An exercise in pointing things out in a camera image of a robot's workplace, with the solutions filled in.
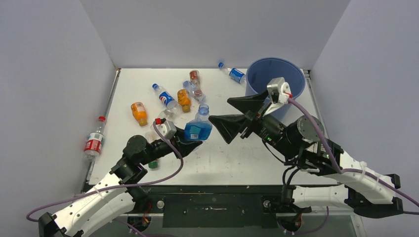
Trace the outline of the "crushed blue label bottle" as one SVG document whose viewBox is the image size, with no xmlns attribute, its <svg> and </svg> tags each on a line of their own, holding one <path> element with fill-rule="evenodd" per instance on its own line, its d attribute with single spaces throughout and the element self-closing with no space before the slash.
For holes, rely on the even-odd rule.
<svg viewBox="0 0 419 237">
<path fill-rule="evenodd" d="M 201 104 L 196 113 L 195 119 L 186 123 L 184 139 L 205 141 L 212 131 L 212 123 L 209 121 L 209 106 Z"/>
</svg>

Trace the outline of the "red cap red label bottle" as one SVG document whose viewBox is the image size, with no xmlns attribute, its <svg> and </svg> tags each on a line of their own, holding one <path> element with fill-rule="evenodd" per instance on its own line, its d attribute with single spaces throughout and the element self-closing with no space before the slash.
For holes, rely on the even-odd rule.
<svg viewBox="0 0 419 237">
<path fill-rule="evenodd" d="M 99 116 L 95 129 L 88 135 L 84 147 L 84 157 L 89 161 L 94 161 L 101 154 L 105 125 L 106 118 Z"/>
</svg>

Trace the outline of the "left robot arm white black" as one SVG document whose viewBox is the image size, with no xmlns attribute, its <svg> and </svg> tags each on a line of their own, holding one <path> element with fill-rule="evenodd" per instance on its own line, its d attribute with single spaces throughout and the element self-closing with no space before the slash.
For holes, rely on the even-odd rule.
<svg viewBox="0 0 419 237">
<path fill-rule="evenodd" d="M 128 139 L 122 157 L 87 193 L 69 201 L 55 213 L 38 219 L 41 237 L 87 237 L 119 215 L 147 207 L 147 193 L 139 181 L 147 174 L 144 165 L 174 153 L 183 159 L 202 141 L 185 140 L 178 128 L 171 139 L 161 137 L 152 143 L 142 135 Z"/>
</svg>

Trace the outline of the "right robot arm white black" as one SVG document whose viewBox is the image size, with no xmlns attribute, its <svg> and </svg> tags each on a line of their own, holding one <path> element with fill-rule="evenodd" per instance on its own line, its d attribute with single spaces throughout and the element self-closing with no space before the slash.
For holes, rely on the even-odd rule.
<svg viewBox="0 0 419 237">
<path fill-rule="evenodd" d="M 384 218 L 403 214 L 402 200 L 396 195 L 400 178 L 396 174 L 381 175 L 365 162 L 353 159 L 341 146 L 325 138 L 322 125 L 307 110 L 289 125 L 270 115 L 270 110 L 286 104 L 298 106 L 288 92 L 272 93 L 272 101 L 265 106 L 269 95 L 229 98 L 228 103 L 239 110 L 237 115 L 210 116 L 226 143 L 236 136 L 257 135 L 264 144 L 272 146 L 284 156 L 284 165 L 293 173 L 306 172 L 336 181 L 324 187 L 292 185 L 283 180 L 279 205 L 285 211 L 298 212 L 314 206 L 333 206 L 354 211 L 367 218 Z"/>
</svg>

